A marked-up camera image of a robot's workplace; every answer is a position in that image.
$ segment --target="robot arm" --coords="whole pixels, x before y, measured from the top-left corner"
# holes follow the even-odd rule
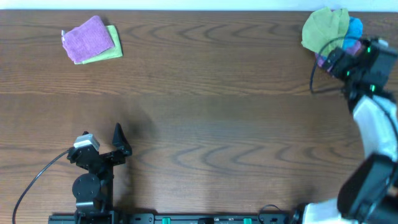
[[[342,186],[338,198],[308,204],[302,223],[397,223],[397,106],[383,91],[397,52],[385,42],[365,42],[357,57],[331,52],[325,70],[342,80],[349,110],[358,125],[366,160]]]
[[[396,104],[388,98],[361,97],[353,110],[353,118],[361,132],[367,160],[343,186],[338,198],[308,204],[302,223],[357,223],[357,220],[372,218],[383,220],[381,223],[395,223],[398,220],[398,208],[390,205],[394,203],[390,200],[394,195],[388,194],[393,187],[389,178],[398,156],[396,111]]]

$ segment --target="green cloth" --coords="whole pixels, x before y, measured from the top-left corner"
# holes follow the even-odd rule
[[[108,29],[109,34],[112,37],[113,43],[114,43],[114,47],[108,50],[105,50],[104,52],[100,53],[97,56],[94,56],[92,58],[89,58],[87,60],[84,60],[80,63],[75,63],[77,65],[81,65],[81,64],[87,64],[87,63],[91,63],[91,62],[98,62],[101,60],[107,60],[107,59],[111,59],[111,58],[118,58],[118,57],[122,57],[123,53],[122,53],[122,47],[120,45],[120,41],[119,41],[119,36],[118,36],[118,31],[116,30],[115,26],[106,26],[106,28]]]
[[[339,9],[331,11],[329,7],[325,7],[311,13],[303,26],[303,41],[301,44],[315,53],[331,39],[336,37],[344,37],[349,26],[349,15],[347,9]],[[336,40],[331,43],[322,52],[323,56],[327,56],[336,47],[342,47],[344,40]]]

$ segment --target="wall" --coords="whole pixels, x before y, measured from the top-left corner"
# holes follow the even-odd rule
[[[398,12],[398,0],[0,0],[0,9],[152,9]]]

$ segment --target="black cable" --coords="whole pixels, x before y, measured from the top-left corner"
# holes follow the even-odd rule
[[[321,48],[321,50],[319,51],[318,57],[317,57],[317,59],[315,60],[315,63],[313,64],[313,67],[312,67],[312,72],[311,72],[311,76],[310,76],[310,91],[311,91],[311,93],[315,93],[314,90],[313,90],[313,88],[312,88],[313,76],[314,76],[314,74],[315,74],[315,70],[316,70],[317,67],[318,67],[319,58],[322,57],[322,52],[323,52],[331,43],[333,43],[334,41],[342,40],[342,39],[343,39],[343,40],[346,40],[346,39],[351,39],[351,40],[364,40],[364,39],[358,38],[358,37],[336,37],[336,38],[334,38],[334,39],[331,39],[329,42],[327,42],[327,43]]]
[[[261,224],[264,224],[264,221],[260,219],[260,215],[261,215],[261,213],[262,213],[266,208],[268,208],[268,207],[274,207],[274,208],[277,208],[279,211],[282,211],[280,208],[278,208],[278,206],[273,205],[273,204],[268,204],[268,205],[263,206],[263,207],[259,210],[259,214],[258,214],[258,216],[257,216],[257,218],[258,218],[258,220],[259,220],[259,223],[261,223]]]
[[[61,158],[63,155],[65,155],[66,153],[68,153],[70,151],[69,148],[68,150],[66,150],[65,152],[61,153],[59,156],[57,156],[55,159],[53,159],[53,161],[51,161],[49,164],[47,164],[47,166],[45,166],[38,174],[37,176],[32,180],[32,182],[27,186],[27,188],[25,189],[24,193],[22,193],[22,195],[19,197],[15,207],[14,207],[14,212],[12,213],[12,224],[16,224],[16,216],[17,216],[17,209],[19,204],[21,203],[22,199],[24,198],[25,194],[27,193],[27,191],[32,187],[32,185],[36,182],[36,180],[40,177],[40,175],[43,174],[43,172],[45,170],[47,170],[55,161],[57,161],[59,158]]]

